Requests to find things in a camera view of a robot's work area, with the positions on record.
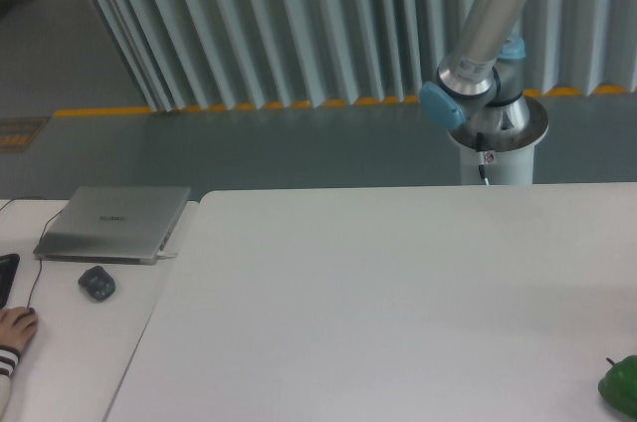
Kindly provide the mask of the person's hand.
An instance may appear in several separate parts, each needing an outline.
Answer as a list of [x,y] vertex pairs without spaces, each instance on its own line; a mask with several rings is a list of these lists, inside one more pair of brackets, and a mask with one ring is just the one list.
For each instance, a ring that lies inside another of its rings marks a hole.
[[38,331],[39,317],[24,317],[29,311],[27,307],[16,307],[1,310],[1,346],[6,345],[17,349],[21,355]]

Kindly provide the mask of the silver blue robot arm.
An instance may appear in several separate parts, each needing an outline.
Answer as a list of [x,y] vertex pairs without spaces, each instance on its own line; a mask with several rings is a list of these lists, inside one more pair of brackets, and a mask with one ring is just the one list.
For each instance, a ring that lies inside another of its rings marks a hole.
[[632,15],[633,0],[474,0],[418,101],[472,151],[535,145],[548,115],[527,90],[635,88]]

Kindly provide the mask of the striped sleeve forearm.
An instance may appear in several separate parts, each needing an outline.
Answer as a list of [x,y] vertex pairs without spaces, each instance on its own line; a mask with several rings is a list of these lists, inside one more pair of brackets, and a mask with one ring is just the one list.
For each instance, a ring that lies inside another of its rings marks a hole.
[[12,347],[2,345],[0,349],[0,413],[4,414],[11,397],[12,376],[21,359],[21,353]]

